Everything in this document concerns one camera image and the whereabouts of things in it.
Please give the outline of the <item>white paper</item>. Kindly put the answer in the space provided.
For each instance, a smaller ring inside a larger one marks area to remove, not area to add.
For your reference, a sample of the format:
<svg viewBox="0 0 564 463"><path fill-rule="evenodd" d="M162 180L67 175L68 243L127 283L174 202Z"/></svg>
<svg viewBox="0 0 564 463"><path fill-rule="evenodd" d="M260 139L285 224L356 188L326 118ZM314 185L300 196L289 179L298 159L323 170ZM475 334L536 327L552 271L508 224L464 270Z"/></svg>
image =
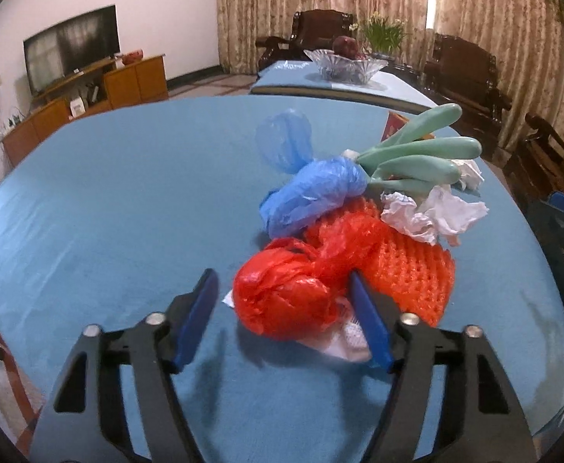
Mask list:
<svg viewBox="0 0 564 463"><path fill-rule="evenodd" d="M414 155L379 164L371 182L382 187L381 221L418 242L433 246L444 238L456 246L458 236L489 212L485 203L451 193L460 178L461 170L442 157Z"/></svg>

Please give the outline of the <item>orange foam fruit net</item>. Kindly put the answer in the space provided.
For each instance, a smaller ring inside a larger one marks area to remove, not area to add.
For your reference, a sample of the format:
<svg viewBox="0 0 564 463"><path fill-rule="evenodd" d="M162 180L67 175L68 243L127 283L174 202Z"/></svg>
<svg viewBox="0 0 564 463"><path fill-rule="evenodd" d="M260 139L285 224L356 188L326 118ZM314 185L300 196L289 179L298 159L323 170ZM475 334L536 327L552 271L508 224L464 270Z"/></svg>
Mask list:
<svg viewBox="0 0 564 463"><path fill-rule="evenodd" d="M320 279L335 295L348 292L350 274L358 271L401 311L433 327L442 319L454 285L450 252L385 224L370 199L350 199L326 213L304 230L303 239L317 250Z"/></svg>

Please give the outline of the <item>green rubber glove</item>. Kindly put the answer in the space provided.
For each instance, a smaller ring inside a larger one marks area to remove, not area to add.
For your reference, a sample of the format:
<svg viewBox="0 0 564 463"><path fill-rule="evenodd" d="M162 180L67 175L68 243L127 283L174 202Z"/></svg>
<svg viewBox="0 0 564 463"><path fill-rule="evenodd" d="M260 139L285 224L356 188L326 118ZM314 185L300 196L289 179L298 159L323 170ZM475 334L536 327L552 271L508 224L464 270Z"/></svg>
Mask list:
<svg viewBox="0 0 564 463"><path fill-rule="evenodd" d="M428 196L433 187L460 181L456 160L473 160L483 153L483 146L472 137L427 137L458 121L461 114L463 110L456 103L435 106L356 156L354 162L367 174L369 186L374 189Z"/></svg>

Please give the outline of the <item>red envelope packet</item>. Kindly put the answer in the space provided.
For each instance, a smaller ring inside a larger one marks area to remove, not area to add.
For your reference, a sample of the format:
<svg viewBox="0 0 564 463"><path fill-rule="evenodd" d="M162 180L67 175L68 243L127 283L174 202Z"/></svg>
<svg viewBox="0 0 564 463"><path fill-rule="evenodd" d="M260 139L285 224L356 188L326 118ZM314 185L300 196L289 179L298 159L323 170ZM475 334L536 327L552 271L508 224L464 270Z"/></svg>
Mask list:
<svg viewBox="0 0 564 463"><path fill-rule="evenodd" d="M418 118L418 115L414 115L413 117L402 115L401 113L390 111L389 117L385 122L383 134L381 137L381 142L384 145L393 145L396 143L401 143L400 138L397 136L399 131L402 131L406 124L410 121L414 121ZM404 142L414 142L418 140L431 140L436 138L433 132L419 134L415 132L414 134L407 136L404 139Z"/></svg>

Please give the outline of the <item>red plastic bag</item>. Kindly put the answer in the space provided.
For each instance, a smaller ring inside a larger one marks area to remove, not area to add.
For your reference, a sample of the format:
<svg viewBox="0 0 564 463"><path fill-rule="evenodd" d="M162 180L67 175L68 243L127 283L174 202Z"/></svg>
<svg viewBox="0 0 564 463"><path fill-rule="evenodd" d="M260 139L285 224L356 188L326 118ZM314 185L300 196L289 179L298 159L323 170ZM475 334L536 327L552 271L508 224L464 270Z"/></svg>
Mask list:
<svg viewBox="0 0 564 463"><path fill-rule="evenodd" d="M319 335L338 320L351 273L362 269L388 236L382 221L350 214L309 228L303 240L274 240L235 276L239 320L256 335L281 341Z"/></svg>

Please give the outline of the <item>blue plastic bag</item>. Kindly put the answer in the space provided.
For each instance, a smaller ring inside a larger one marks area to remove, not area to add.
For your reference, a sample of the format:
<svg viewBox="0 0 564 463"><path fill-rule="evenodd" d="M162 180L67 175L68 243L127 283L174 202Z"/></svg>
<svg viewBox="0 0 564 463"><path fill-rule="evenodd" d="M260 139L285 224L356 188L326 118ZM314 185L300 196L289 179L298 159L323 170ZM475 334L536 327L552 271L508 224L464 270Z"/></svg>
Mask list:
<svg viewBox="0 0 564 463"><path fill-rule="evenodd" d="M262 160L290 177L259 205L271 239L300 233L367 190L367 173L353 160L314 156L311 123L297 110L265 118L256 128L255 139Z"/></svg>

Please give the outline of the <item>dark wooden sofa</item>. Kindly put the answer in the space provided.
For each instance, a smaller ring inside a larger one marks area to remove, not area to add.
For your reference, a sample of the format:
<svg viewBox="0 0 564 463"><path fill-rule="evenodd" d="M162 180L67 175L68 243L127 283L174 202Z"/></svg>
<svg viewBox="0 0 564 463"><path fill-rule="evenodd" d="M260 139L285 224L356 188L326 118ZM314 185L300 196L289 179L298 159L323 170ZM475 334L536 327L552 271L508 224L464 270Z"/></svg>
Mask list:
<svg viewBox="0 0 564 463"><path fill-rule="evenodd" d="M536 114L527 113L525 123L530 133L517 143L502 168L522 210L533 199L564 193L564 140L552 124Z"/></svg>

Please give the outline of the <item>beige patterned curtains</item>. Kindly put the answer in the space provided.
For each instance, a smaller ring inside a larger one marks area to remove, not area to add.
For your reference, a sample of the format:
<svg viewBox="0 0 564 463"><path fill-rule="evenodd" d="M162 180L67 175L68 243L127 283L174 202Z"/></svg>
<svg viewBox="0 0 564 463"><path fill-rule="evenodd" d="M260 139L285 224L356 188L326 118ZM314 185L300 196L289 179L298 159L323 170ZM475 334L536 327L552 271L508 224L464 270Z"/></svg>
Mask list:
<svg viewBox="0 0 564 463"><path fill-rule="evenodd" d="M564 139L564 0L217 0L221 65L257 69L256 41L284 35L300 10L339 10L365 21L381 15L403 25L401 56L416 68L437 35L454 35L495 56L499 86L511 97L498 142L512 149L535 113Z"/></svg>

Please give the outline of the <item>blue cloth coffee table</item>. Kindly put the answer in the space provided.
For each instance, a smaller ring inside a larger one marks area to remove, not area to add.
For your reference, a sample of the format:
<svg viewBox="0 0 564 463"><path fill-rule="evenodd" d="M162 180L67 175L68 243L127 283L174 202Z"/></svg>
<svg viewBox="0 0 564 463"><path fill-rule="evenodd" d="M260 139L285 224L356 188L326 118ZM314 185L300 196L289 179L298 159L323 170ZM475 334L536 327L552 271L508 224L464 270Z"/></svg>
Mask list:
<svg viewBox="0 0 564 463"><path fill-rule="evenodd" d="M352 101L411 114L436 106L433 100L394 74L377 72L367 85L335 83L326 81L317 65L305 61L277 61L258 74L249 93Z"/></svg>

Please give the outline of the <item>glass fruit bowl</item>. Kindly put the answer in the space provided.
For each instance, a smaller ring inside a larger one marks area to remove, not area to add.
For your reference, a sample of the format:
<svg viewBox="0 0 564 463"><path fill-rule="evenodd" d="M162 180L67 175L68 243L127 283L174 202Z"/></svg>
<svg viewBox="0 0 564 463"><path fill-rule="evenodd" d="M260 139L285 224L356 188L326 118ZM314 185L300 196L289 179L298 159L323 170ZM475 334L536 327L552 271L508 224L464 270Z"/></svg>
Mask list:
<svg viewBox="0 0 564 463"><path fill-rule="evenodd" d="M365 85L377 72L389 64L387 60L372 57L350 60L328 49L305 50L304 53L317 65L320 75L326 81L335 83Z"/></svg>

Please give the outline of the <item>green potted plant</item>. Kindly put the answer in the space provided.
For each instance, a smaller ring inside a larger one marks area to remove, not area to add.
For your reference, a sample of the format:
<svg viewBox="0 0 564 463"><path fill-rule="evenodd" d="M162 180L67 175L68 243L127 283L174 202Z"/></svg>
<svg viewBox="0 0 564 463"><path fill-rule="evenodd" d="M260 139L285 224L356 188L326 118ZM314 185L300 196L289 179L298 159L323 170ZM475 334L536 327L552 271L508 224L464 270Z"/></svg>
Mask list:
<svg viewBox="0 0 564 463"><path fill-rule="evenodd" d="M367 19L353 23L350 31L358 38L361 50L371 56L396 56L400 53L406 36L403 20L391 19L379 13L373 13Z"/></svg>

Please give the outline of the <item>red apples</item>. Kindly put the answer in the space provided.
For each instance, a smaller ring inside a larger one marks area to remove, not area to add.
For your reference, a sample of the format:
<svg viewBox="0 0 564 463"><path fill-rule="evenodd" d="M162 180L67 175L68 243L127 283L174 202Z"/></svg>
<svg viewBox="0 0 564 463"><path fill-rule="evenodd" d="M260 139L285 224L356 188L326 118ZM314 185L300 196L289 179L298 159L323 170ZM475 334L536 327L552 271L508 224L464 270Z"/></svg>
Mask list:
<svg viewBox="0 0 564 463"><path fill-rule="evenodd" d="M358 42L348 35L339 35L332 42L333 53L345 57L351 61L364 60L365 55L361 51Z"/></svg>

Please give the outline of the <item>wooden tv cabinet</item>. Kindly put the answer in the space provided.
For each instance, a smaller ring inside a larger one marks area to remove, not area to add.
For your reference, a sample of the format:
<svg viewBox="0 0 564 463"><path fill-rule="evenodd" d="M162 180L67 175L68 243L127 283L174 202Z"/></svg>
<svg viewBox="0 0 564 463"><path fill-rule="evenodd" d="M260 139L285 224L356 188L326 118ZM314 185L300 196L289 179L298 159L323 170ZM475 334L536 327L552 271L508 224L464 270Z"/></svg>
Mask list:
<svg viewBox="0 0 564 463"><path fill-rule="evenodd" d="M33 111L2 136L0 143L15 166L72 121L168 98L162 56L145 57L128 65L101 60L35 96Z"/></svg>

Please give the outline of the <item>red ornament on cabinet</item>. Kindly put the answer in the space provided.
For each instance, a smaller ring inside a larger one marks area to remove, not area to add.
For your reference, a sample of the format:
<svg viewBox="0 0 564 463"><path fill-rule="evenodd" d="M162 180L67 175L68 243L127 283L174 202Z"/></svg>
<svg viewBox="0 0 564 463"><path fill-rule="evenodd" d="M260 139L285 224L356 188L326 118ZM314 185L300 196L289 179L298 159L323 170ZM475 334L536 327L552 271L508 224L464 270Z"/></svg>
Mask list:
<svg viewBox="0 0 564 463"><path fill-rule="evenodd" d="M117 53L116 60L120 61L123 66L129 66L138 61L143 60L144 51L142 49L136 49L127 53Z"/></svg>

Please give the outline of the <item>flat screen television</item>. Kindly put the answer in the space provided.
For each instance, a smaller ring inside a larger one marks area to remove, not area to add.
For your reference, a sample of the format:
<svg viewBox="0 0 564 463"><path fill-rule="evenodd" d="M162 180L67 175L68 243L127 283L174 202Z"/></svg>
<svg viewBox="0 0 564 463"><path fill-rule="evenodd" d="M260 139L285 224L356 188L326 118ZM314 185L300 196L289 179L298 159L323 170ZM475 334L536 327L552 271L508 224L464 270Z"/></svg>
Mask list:
<svg viewBox="0 0 564 463"><path fill-rule="evenodd" d="M116 6L59 22L24 41L30 91L43 93L57 81L119 52Z"/></svg>

